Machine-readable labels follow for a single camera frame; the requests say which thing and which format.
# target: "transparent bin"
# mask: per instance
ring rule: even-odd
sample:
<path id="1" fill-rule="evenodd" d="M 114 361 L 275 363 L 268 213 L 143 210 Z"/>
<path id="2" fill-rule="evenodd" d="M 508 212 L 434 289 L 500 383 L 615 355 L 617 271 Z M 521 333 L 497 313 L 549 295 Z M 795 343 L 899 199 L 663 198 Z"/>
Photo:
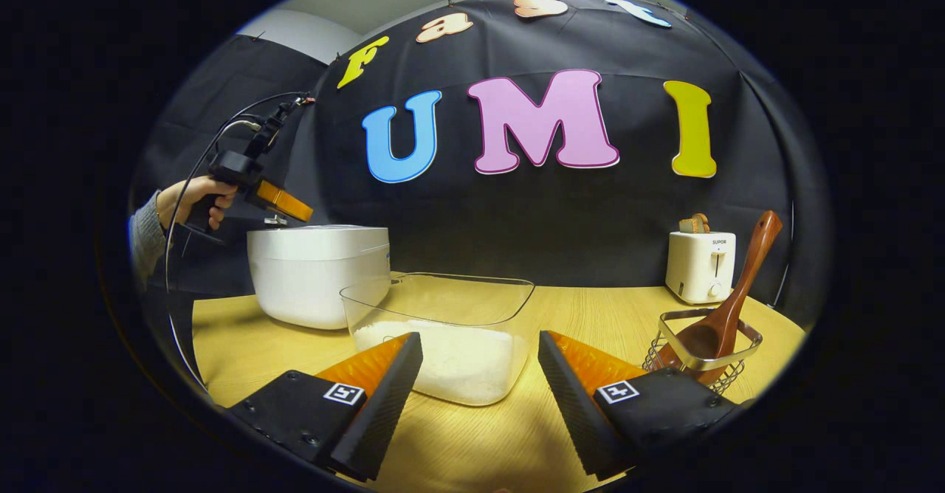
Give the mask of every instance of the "transparent bin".
<path id="1" fill-rule="evenodd" d="M 380 281 L 389 280 L 389 289 Z M 499 402 L 522 373 L 537 332 L 516 316 L 535 285 L 472 275 L 395 274 L 341 290 L 358 351 L 419 332 L 423 363 L 414 390 L 459 404 Z"/>

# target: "pink letter m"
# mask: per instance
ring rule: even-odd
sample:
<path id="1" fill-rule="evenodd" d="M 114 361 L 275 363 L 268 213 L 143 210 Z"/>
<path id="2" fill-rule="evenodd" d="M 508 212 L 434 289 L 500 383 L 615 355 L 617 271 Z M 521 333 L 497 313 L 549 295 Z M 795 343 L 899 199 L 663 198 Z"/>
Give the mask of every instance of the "pink letter m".
<path id="1" fill-rule="evenodd" d="M 519 166 L 519 156 L 509 152 L 506 128 L 536 167 L 544 164 L 558 124 L 564 146 L 557 162 L 576 169 L 610 167 L 620 152 L 607 140 L 604 117 L 597 100 L 600 74 L 594 70 L 560 70 L 554 73 L 544 100 L 535 106 L 509 78 L 474 83 L 469 96 L 479 100 L 482 115 L 482 156 L 475 161 L 479 173 L 506 173 Z"/>

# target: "metal utensil holder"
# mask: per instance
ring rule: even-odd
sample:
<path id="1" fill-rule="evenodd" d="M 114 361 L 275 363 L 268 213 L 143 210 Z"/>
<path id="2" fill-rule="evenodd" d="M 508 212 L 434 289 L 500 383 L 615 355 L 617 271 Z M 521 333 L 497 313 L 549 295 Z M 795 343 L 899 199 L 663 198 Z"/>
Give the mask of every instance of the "metal utensil holder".
<path id="1" fill-rule="evenodd" d="M 749 324 L 746 324 L 744 321 L 738 321 L 738 331 L 745 336 L 745 338 L 750 339 L 752 344 L 749 345 L 747 349 L 743 351 L 738 351 L 730 355 L 718 359 L 702 359 L 696 357 L 696 355 L 689 352 L 689 349 L 685 348 L 685 345 L 682 345 L 682 342 L 679 342 L 679 338 L 676 337 L 676 333 L 672 332 L 666 322 L 669 320 L 676 320 L 682 318 L 695 318 L 695 317 L 705 317 L 708 316 L 714 308 L 694 308 L 691 311 L 673 311 L 673 312 L 664 312 L 659 315 L 659 321 L 657 322 L 658 331 L 656 333 L 656 338 L 650 342 L 650 348 L 647 352 L 647 358 L 644 359 L 642 363 L 642 368 L 647 371 L 656 371 L 658 369 L 665 368 L 662 359 L 659 358 L 659 349 L 662 349 L 664 345 L 670 345 L 673 351 L 676 353 L 676 356 L 679 357 L 679 361 L 682 361 L 683 369 L 692 369 L 698 371 L 709 371 L 716 368 L 722 368 L 723 365 L 726 366 L 725 371 L 722 373 L 722 376 L 719 376 L 718 380 L 712 382 L 709 386 L 713 392 L 722 395 L 725 392 L 725 389 L 728 389 L 732 382 L 745 370 L 745 358 L 751 356 L 755 351 L 758 351 L 758 346 L 762 342 L 762 335 Z"/>

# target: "wooden ladle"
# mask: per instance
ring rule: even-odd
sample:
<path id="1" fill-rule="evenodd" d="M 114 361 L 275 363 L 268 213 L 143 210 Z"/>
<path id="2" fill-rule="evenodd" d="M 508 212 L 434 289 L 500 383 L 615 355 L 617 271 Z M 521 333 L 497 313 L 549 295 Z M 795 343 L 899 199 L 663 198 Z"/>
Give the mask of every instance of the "wooden ladle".
<path id="1" fill-rule="evenodd" d="M 777 214 L 773 210 L 765 211 L 755 224 L 749 253 L 745 257 L 745 267 L 742 268 L 742 275 L 738 278 L 735 290 L 708 316 L 678 332 L 676 338 L 679 338 L 679 342 L 682 342 L 692 355 L 702 359 L 718 359 L 735 351 L 738 316 L 742 312 L 742 305 L 745 304 L 745 297 L 752 288 L 755 275 L 758 275 L 774 238 L 780 233 L 780 228 L 782 223 Z M 659 349 L 659 358 L 664 366 L 673 366 L 703 385 L 717 381 L 726 369 L 726 366 L 709 371 L 685 368 L 669 344 Z"/>

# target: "toaster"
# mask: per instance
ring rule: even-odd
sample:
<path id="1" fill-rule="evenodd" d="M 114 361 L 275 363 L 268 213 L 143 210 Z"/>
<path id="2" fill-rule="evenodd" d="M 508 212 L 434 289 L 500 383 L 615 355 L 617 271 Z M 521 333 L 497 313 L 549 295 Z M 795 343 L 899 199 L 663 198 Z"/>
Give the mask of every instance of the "toaster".
<path id="1" fill-rule="evenodd" d="M 685 303 L 721 303 L 734 274 L 734 233 L 669 234 L 666 286 Z"/>

